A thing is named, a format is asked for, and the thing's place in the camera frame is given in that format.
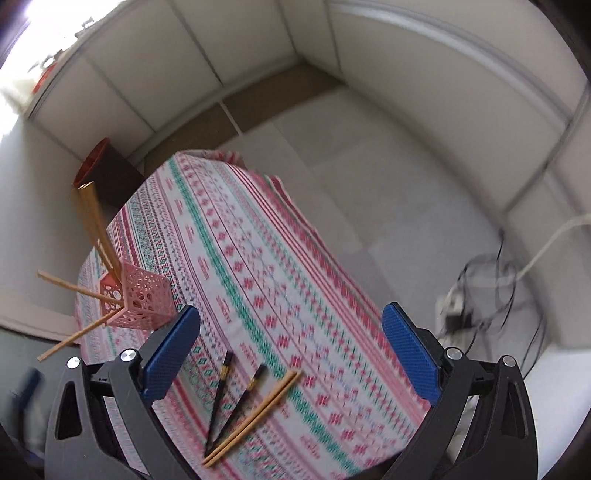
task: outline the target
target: white wall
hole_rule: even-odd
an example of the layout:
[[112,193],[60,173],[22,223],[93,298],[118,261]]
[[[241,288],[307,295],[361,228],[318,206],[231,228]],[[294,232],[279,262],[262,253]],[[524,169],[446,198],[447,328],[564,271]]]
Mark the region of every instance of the white wall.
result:
[[[0,112],[2,119],[10,117]],[[70,201],[78,159],[31,122],[17,120],[0,142],[0,291],[71,315],[74,295],[35,276],[76,281],[90,251]]]

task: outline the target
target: table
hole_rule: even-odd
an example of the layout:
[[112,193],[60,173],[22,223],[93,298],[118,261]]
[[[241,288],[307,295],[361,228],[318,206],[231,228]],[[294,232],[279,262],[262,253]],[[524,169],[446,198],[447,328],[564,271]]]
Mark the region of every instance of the table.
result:
[[[398,363],[379,310],[280,180],[239,164],[232,153],[177,153],[109,226],[118,254],[166,276],[177,308],[192,304],[202,319],[200,337],[154,411],[203,479],[347,478],[402,450],[430,405]],[[79,284],[96,289],[102,272],[93,251]],[[80,326],[99,316],[98,301],[79,296]],[[83,338],[84,360],[111,360],[148,335],[98,328]],[[203,444],[228,349],[235,360],[219,426],[259,364],[268,374],[253,404],[287,369],[303,375],[262,426],[207,469]],[[141,469],[113,402],[108,407],[130,464]]]

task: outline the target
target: white cabinet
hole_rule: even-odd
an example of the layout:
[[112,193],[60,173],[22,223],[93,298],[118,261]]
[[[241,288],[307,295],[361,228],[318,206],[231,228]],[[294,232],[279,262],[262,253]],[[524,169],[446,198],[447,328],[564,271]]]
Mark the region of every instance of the white cabinet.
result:
[[220,84],[164,0],[142,0],[113,19],[86,55],[158,130]]
[[333,70],[337,56],[324,0],[281,0],[297,51]]
[[127,156],[152,134],[80,55],[52,83],[35,120],[80,158],[105,137]]
[[559,139],[526,98],[463,53],[382,21],[332,18],[345,78],[419,125],[498,209]]
[[560,33],[527,0],[379,0],[458,27],[529,70],[574,112],[587,79]]
[[274,0],[174,0],[224,83],[293,55]]

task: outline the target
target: blue object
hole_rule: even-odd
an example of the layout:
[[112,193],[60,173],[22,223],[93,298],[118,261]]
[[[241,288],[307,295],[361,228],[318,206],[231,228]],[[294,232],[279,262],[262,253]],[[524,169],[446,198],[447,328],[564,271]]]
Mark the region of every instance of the blue object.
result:
[[201,317],[196,308],[190,307],[181,313],[181,318],[144,367],[142,396],[148,404],[165,397],[199,336],[200,329]]
[[439,369],[414,325],[391,303],[382,312],[382,328],[417,395],[435,406],[441,396]]

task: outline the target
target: chopstick with gold band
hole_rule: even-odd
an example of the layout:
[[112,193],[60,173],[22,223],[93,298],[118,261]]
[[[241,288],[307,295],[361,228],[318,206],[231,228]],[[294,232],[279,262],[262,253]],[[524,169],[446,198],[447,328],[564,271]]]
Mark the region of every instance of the chopstick with gold band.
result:
[[223,392],[226,388],[226,378],[228,377],[228,372],[230,371],[230,364],[232,363],[233,358],[234,352],[228,350],[226,352],[226,357],[223,360],[222,369],[220,370],[220,380],[217,383],[216,397],[213,399],[212,417],[209,420],[209,429],[207,430],[207,439],[205,440],[205,449],[203,451],[204,457],[207,456],[207,451],[209,450],[209,443],[211,442],[213,434],[213,425],[215,424],[217,411],[219,410]]
[[259,368],[256,369],[256,372],[252,376],[250,383],[246,387],[246,390],[242,393],[242,395],[238,399],[238,402],[236,402],[236,406],[234,407],[234,410],[232,410],[228,419],[226,420],[226,423],[220,429],[220,433],[217,434],[217,438],[213,441],[213,443],[210,445],[208,450],[205,451],[205,456],[209,455],[215,449],[217,444],[223,439],[224,434],[226,433],[228,428],[230,428],[230,426],[232,425],[232,422],[234,421],[234,419],[236,419],[236,417],[240,413],[240,410],[242,409],[243,405],[246,403],[246,401],[250,397],[252,390],[254,390],[254,388],[256,387],[258,380],[263,375],[263,373],[265,373],[265,370],[267,370],[267,367],[265,365],[260,365]]

